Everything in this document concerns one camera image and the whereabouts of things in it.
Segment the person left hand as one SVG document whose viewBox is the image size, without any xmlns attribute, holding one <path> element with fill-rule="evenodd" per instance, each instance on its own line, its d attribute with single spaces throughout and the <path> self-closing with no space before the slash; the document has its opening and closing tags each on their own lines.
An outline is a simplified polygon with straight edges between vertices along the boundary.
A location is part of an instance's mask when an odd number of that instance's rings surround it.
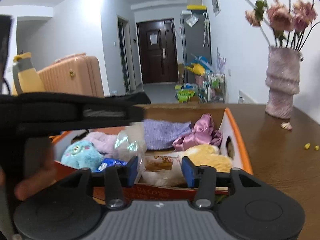
<svg viewBox="0 0 320 240">
<path fill-rule="evenodd" d="M 54 178 L 54 154 L 48 137 L 1 137 L 1 202 L 24 201 Z"/>
</svg>

